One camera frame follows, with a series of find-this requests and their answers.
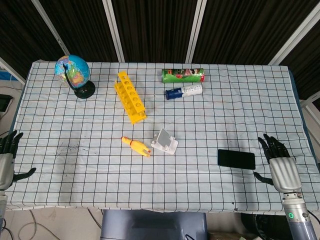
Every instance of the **grid pattern tablecloth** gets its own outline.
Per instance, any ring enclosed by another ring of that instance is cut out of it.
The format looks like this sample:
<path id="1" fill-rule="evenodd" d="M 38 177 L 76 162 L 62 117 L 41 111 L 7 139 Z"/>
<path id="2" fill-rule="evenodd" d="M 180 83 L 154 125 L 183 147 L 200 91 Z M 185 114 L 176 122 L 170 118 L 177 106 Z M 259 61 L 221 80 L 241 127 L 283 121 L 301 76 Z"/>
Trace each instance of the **grid pattern tablecloth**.
<path id="1" fill-rule="evenodd" d="M 61 87 L 54 66 L 35 62 L 28 76 L 15 122 L 24 133 L 15 172 L 37 171 L 9 188 L 9 208 L 281 211 L 281 195 L 252 170 L 217 165 L 217 149 L 252 152 L 256 171 L 270 177 L 257 140 L 267 133 L 295 156 L 307 206 L 319 209 L 319 172 L 287 67 L 192 64 L 205 69 L 203 94 L 165 100 L 165 89 L 182 83 L 161 83 L 161 69 L 191 65 L 94 62 L 96 92 L 85 100 Z M 114 90 L 119 71 L 146 108 L 147 119 L 134 126 Z M 121 142 L 127 136 L 150 146 L 161 128 L 178 140 L 175 155 L 154 149 L 142 157 Z"/>

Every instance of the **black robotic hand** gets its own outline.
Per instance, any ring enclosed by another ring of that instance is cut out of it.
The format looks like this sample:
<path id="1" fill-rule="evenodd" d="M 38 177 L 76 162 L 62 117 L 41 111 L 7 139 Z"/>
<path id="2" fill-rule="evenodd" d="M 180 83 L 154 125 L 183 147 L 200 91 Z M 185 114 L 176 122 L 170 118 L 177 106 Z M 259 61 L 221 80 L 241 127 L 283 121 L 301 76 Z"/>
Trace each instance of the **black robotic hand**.
<path id="1" fill-rule="evenodd" d="M 33 167 L 27 173 L 14 174 L 14 159 L 16 158 L 18 143 L 24 135 L 22 132 L 17 136 L 17 130 L 4 138 L 0 138 L 0 190 L 8 189 L 13 182 L 30 177 L 36 171 Z"/>
<path id="2" fill-rule="evenodd" d="M 290 157 L 289 152 L 283 143 L 279 142 L 273 136 L 269 137 L 267 134 L 263 134 L 263 136 L 266 142 L 261 137 L 258 137 L 258 141 L 263 148 L 264 155 L 266 157 L 266 160 L 268 161 L 268 164 L 270 164 L 270 159 Z M 259 181 L 266 184 L 274 185 L 271 178 L 263 177 L 257 172 L 254 172 L 253 174 Z"/>

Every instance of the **rubber chicken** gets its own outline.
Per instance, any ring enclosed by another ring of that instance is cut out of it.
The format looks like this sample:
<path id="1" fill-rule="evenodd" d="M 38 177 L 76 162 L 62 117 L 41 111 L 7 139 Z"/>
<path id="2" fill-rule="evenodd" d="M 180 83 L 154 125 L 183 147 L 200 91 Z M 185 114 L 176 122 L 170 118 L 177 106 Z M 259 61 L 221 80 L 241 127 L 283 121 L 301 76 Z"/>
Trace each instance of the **rubber chicken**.
<path id="1" fill-rule="evenodd" d="M 138 154 L 141 154 L 146 157 L 150 157 L 151 151 L 142 142 L 131 140 L 126 136 L 123 136 L 121 140 L 123 143 L 130 145 L 132 150 L 136 151 Z"/>

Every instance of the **yellow plastic rack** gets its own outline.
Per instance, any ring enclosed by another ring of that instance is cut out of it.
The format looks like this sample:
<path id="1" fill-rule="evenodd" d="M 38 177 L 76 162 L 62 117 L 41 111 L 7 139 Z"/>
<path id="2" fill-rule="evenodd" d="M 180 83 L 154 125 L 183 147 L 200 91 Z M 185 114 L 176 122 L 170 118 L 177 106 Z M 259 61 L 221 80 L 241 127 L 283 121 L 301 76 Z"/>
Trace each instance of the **yellow plastic rack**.
<path id="1" fill-rule="evenodd" d="M 135 124 L 145 118 L 145 106 L 133 86 L 130 78 L 125 71 L 118 73 L 121 82 L 115 81 L 114 89 L 119 95 L 122 105 L 128 114 L 132 124 Z"/>

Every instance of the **robotic arm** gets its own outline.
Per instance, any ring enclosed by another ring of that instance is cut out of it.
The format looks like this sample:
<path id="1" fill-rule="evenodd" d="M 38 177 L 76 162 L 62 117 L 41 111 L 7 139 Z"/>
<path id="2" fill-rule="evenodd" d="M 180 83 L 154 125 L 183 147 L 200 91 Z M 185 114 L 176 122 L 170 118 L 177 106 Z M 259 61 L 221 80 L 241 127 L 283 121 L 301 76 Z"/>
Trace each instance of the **robotic arm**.
<path id="1" fill-rule="evenodd" d="M 14 168 L 18 143 L 24 135 L 22 132 L 17 136 L 16 134 L 17 131 L 15 130 L 6 137 L 0 138 L 0 227 L 3 225 L 8 200 L 5 190 L 7 190 L 12 183 L 30 177 L 36 171 L 34 167 L 27 173 L 15 174 Z"/>
<path id="2" fill-rule="evenodd" d="M 262 177 L 254 172 L 254 176 L 261 182 L 273 185 L 283 193 L 282 205 L 289 223 L 294 240 L 317 240 L 312 226 L 306 203 L 299 192 L 302 183 L 299 177 L 295 159 L 290 157 L 285 145 L 274 137 L 263 135 L 266 142 L 258 137 L 268 164 L 270 164 L 271 178 Z"/>

